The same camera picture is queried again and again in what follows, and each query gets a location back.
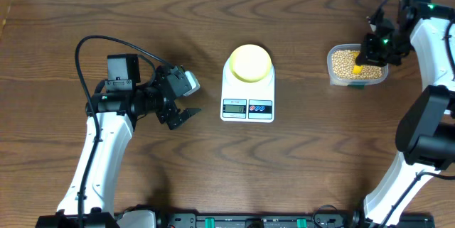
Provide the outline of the yellow measuring scoop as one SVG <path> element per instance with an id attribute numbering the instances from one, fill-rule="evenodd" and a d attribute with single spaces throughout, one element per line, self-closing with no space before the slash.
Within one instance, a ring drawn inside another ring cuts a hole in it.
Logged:
<path id="1" fill-rule="evenodd" d="M 352 56 L 353 56 L 353 71 L 352 73 L 354 75 L 360 75 L 363 71 L 363 66 L 362 65 L 358 65 L 357 62 L 356 62 L 356 59 L 357 57 L 360 55 L 360 51 L 357 51 L 357 50 L 353 50 L 351 52 Z"/>

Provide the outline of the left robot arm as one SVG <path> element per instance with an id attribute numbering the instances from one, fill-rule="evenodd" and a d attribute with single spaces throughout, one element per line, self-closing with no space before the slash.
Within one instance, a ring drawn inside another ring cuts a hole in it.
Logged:
<path id="1" fill-rule="evenodd" d="M 37 227 L 162 227 L 165 221 L 146 208 L 116 217 L 114 194 L 122 159 L 137 121 L 155 114 L 161 124 L 177 129 L 198 108 L 180 110 L 175 101 L 200 88 L 189 70 L 173 65 L 154 67 L 141 83 L 137 54 L 109 55 L 107 79 L 86 105 L 87 133 L 75 175 L 54 215 L 41 216 Z"/>

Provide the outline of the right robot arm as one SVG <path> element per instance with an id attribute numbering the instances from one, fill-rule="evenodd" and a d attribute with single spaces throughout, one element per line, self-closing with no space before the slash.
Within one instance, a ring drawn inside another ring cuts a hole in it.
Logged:
<path id="1" fill-rule="evenodd" d="M 356 65 L 401 65 L 414 51 L 422 93 L 399 122 L 397 154 L 379 185 L 354 212 L 352 227 L 396 227 L 406 206 L 432 178 L 454 163 L 454 9 L 432 0 L 399 0 L 397 22 L 377 7 L 368 23 Z"/>

